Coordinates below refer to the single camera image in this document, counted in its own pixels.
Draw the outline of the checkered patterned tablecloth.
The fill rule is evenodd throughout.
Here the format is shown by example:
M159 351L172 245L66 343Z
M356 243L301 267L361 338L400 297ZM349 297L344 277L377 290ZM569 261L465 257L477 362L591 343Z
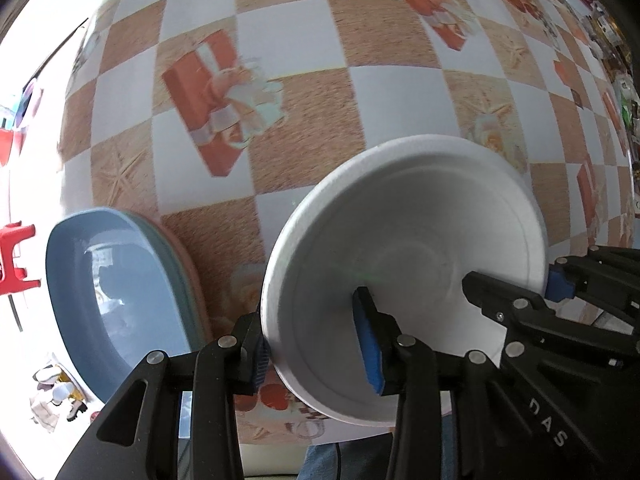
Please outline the checkered patterned tablecloth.
M472 141L520 174L548 264L634 242L624 118L565 0L104 0L58 148L80 211L134 211L181 240L214 341L260 312L273 245L318 183L424 134ZM234 407L249 444L348 441L396 422L326 416L273 362Z

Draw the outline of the red plastic bucket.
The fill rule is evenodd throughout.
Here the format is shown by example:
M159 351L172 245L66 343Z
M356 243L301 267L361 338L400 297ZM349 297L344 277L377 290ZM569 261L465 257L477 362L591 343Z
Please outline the red plastic bucket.
M0 129L0 165L6 166L12 155L22 152L25 133L22 130Z

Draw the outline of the blue plastic bowl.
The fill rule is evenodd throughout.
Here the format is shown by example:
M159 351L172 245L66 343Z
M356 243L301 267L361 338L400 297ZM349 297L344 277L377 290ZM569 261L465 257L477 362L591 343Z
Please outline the blue plastic bowl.
M58 222L46 274L58 331L80 378L107 402L151 351L181 356L188 297L167 257L125 211L94 208Z

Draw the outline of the white foam bowl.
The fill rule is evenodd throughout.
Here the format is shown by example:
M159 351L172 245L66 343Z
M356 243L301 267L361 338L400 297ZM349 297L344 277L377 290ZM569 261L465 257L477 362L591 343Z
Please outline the white foam bowl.
M407 136L333 170L273 245L260 317L271 359L299 400L331 418L392 426L397 401L369 384L352 294L432 349L498 361L506 332L462 292L476 271L544 291L548 237L532 191L500 155L454 136Z

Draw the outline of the blue jeans leg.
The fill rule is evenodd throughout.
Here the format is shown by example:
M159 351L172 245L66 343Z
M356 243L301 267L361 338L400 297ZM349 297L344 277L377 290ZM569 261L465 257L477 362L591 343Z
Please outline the blue jeans leg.
M392 446L391 434L311 445L297 480L385 480Z

